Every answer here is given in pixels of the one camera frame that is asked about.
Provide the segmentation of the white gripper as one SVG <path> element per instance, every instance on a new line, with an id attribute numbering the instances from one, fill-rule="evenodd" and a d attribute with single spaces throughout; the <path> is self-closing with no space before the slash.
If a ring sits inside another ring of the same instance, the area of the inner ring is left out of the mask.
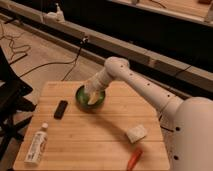
<path id="1" fill-rule="evenodd" d="M 99 100 L 101 91 L 104 91 L 108 85 L 104 83 L 97 75 L 84 82 L 84 92 L 89 96 L 88 104 L 94 105 Z"/>

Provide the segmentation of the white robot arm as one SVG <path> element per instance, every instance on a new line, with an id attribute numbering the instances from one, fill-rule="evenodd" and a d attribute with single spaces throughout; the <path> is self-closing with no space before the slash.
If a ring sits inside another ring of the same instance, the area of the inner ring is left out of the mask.
<path id="1" fill-rule="evenodd" d="M 213 100 L 183 100 L 136 74 L 129 62 L 120 57 L 105 61 L 104 68 L 84 83 L 85 93 L 93 98 L 94 92 L 105 90 L 116 78 L 173 122 L 173 171 L 213 171 Z"/>

